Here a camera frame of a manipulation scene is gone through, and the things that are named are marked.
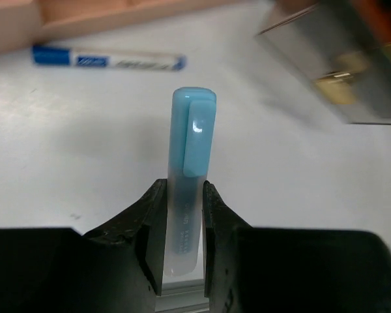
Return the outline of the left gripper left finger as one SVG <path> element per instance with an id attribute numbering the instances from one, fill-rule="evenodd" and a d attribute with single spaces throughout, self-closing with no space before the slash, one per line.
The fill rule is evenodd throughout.
<path id="1" fill-rule="evenodd" d="M 167 182 L 80 234 L 0 229 L 0 312 L 154 312 L 162 292 Z"/>

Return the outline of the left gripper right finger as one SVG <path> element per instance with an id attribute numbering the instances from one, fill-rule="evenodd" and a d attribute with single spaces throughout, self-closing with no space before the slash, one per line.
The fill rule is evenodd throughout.
<path id="1" fill-rule="evenodd" d="M 391 252 L 374 233 L 256 228 L 203 185 L 211 312 L 391 312 Z"/>

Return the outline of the blue cap highlighter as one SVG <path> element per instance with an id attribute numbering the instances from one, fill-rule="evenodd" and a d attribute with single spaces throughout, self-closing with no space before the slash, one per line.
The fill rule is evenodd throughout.
<path id="1" fill-rule="evenodd" d="M 216 94 L 202 87 L 174 91 L 167 169 L 164 274 L 182 276 L 197 264 L 203 184 L 209 170 Z"/>

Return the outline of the blue white marker pen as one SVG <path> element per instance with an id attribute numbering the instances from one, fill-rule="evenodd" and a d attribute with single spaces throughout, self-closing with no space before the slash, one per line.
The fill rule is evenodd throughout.
<path id="1" fill-rule="evenodd" d="M 31 55 L 35 64 L 44 66 L 180 71 L 187 64 L 187 58 L 182 54 L 40 45 L 31 48 Z"/>

